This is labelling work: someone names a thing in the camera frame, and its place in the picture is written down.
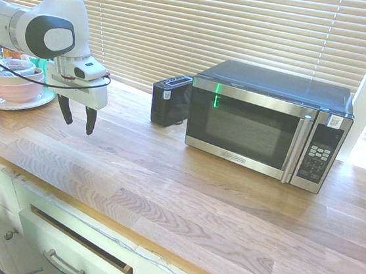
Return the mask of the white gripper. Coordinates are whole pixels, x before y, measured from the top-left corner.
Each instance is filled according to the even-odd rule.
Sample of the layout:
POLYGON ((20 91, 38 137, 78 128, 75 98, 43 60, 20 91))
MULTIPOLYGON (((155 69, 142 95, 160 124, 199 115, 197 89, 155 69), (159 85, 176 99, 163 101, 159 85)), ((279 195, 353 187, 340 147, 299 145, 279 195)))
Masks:
POLYGON ((110 75, 106 70, 101 76, 85 77, 84 73, 74 68, 72 75, 61 75, 54 62, 47 62, 47 85, 57 93, 58 103, 66 124, 70 125, 72 114, 70 111, 69 99, 85 105, 86 111, 86 134, 91 135, 94 131, 97 111, 108 104, 105 76, 110 75))

